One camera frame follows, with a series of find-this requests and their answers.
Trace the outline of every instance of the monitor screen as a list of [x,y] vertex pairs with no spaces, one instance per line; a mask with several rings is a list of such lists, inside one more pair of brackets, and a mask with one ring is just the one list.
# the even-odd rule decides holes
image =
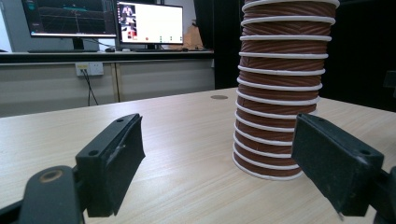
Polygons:
[[117,1],[121,44],[183,44],[183,7]]
[[31,37],[116,38],[112,0],[22,0]]

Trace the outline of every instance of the cable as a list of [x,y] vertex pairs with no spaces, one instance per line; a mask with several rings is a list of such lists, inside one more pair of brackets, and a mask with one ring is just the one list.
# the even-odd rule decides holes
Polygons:
[[95,40],[95,39],[83,39],[83,41],[91,42],[91,43],[95,43],[95,44],[99,44],[99,45],[103,45],[103,46],[106,46],[106,47],[109,47],[109,48],[113,48],[113,49],[122,50],[122,48],[117,48],[117,46],[115,46],[115,45],[104,44],[104,43],[102,43],[102,42],[100,42],[100,41],[97,41],[97,40]]
[[85,77],[85,80],[87,81],[87,84],[88,84],[88,106],[91,105],[91,94],[92,94],[93,100],[96,102],[96,105],[99,105],[96,100],[95,94],[93,94],[93,90],[91,88],[90,77],[88,76],[87,69],[81,69],[81,72],[82,72],[82,75]]

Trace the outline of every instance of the stack of cups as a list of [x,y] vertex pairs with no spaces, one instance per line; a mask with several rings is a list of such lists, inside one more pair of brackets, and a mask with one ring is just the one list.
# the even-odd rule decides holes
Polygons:
[[266,179],[302,174],[291,158],[296,116],[316,113],[337,0],[246,0],[233,161]]

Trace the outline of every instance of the table surface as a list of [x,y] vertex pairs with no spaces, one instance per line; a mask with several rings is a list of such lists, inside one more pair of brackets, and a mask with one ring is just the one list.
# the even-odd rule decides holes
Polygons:
[[[213,99],[225,95],[228,99]],[[146,158],[116,217],[88,223],[372,223],[336,214],[305,175],[259,179],[233,163],[235,89],[205,91],[0,119],[0,207],[22,198],[30,176],[75,155],[109,123],[139,113]],[[396,163],[396,114],[328,99],[323,117]]]

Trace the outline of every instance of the white cup rim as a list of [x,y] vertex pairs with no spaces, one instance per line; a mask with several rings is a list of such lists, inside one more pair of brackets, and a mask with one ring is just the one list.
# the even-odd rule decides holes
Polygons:
[[257,22],[268,22],[268,21],[317,21],[325,22],[330,25],[335,24],[335,19],[331,17],[320,17],[320,16],[274,16],[274,17],[259,17],[253,19],[243,20],[241,22],[242,26]]
[[250,7],[255,7],[259,5],[266,5],[266,4],[272,4],[272,3],[282,3],[282,2],[324,2],[324,3],[330,3],[335,5],[335,7],[340,6],[340,2],[337,0],[260,0],[260,1],[255,1],[251,3],[247,3],[244,6],[242,6],[242,11],[245,12],[247,8]]
[[238,77],[236,79],[236,81],[242,85],[245,85],[245,86],[259,88],[259,89],[265,89],[265,90],[273,90],[273,91],[318,91],[323,86],[321,83],[317,86],[311,86],[311,87],[270,86],[270,85],[263,85],[263,84],[258,84],[258,83],[254,83],[254,82],[248,82],[248,81],[242,80],[240,77]]
[[327,35],[243,35],[240,40],[318,40],[329,42],[331,36]]
[[235,111],[235,117],[236,117],[236,119],[239,122],[241,122],[241,123],[243,123],[243,124],[245,124],[245,125],[247,125],[249,127],[252,127],[252,128],[257,128],[257,129],[260,129],[260,130],[265,130],[265,131],[275,132],[275,133],[294,133],[294,128],[271,127],[271,126],[266,126],[266,125],[260,125],[260,124],[253,123],[253,122],[250,122],[248,120],[242,119],[241,117],[239,117],[237,115],[236,111]]
[[278,146],[278,147],[290,147],[292,144],[292,142],[274,141],[274,140],[268,140],[268,139],[264,139],[264,138],[255,137],[255,136],[252,136],[250,134],[244,133],[241,130],[239,130],[238,127],[236,127],[235,123],[233,124],[233,126],[235,127],[235,130],[239,134],[246,137],[247,139],[250,139],[250,140],[258,142],[258,143],[263,143],[266,145]]
[[251,160],[251,159],[245,157],[244,155],[242,155],[241,153],[239,153],[236,150],[235,146],[233,146],[233,152],[236,155],[238,155],[238,157],[241,158],[242,160],[244,160],[245,162],[248,162],[250,164],[253,164],[255,166],[259,166],[259,167],[262,167],[262,168],[270,169],[270,170],[282,171],[282,170],[294,170],[294,169],[299,168],[298,164],[287,165],[287,166],[277,166],[277,165],[271,165],[271,164],[267,164],[267,163]]
[[[264,117],[264,118],[269,118],[269,119],[297,119],[297,115],[278,115],[278,114],[270,114],[270,113],[262,113],[260,111],[248,109],[246,107],[241,106],[238,104],[238,101],[235,102],[236,107],[242,111],[245,111],[249,114]],[[318,111],[315,109],[314,111],[308,113],[310,115],[316,115]]]
[[239,90],[236,90],[236,93],[242,98],[254,102],[269,104],[269,105],[314,105],[320,100],[320,97],[318,96],[315,99],[306,100],[306,101],[278,101],[278,100],[269,100],[269,99],[263,99],[255,96],[246,95],[240,92]]
[[320,69],[316,71],[287,71],[287,70],[270,70],[270,69],[260,69],[260,68],[249,68],[242,65],[238,65],[238,69],[251,72],[251,73],[259,73],[266,75],[274,75],[274,76],[293,76],[293,77],[309,77],[309,76],[318,76],[322,75],[326,72],[326,70]]
[[233,163],[235,163],[235,165],[241,169],[242,171],[244,171],[245,173],[248,173],[250,175],[253,175],[255,177],[261,178],[261,179],[268,179],[268,180],[282,180],[282,181],[286,181],[286,180],[292,180],[295,179],[299,176],[301,176],[303,174],[303,171],[299,172],[296,175],[291,175],[291,176],[272,176],[272,175],[261,175],[261,174],[257,174],[254,172],[249,171],[247,168],[243,167],[242,165],[240,165],[238,163],[238,161],[236,161],[234,155],[233,155]]
[[257,57],[257,58],[278,58],[278,59],[326,59],[329,57],[329,54],[239,52],[239,56]]
[[260,156],[266,156],[266,157],[278,158],[278,159],[288,159],[288,158],[291,158],[291,154],[289,154],[289,153],[287,153],[287,154],[280,154],[280,153],[279,153],[279,154],[276,154],[276,153],[271,153],[271,152],[261,152],[261,151],[254,150],[253,148],[248,147],[248,146],[246,146],[245,144],[241,143],[241,142],[236,138],[235,133],[233,134],[233,140],[234,140],[235,143],[238,144],[238,146],[240,146],[241,148],[243,148],[243,149],[245,149],[245,150],[247,150],[247,151],[249,151],[249,152],[251,152],[251,153],[260,155]]

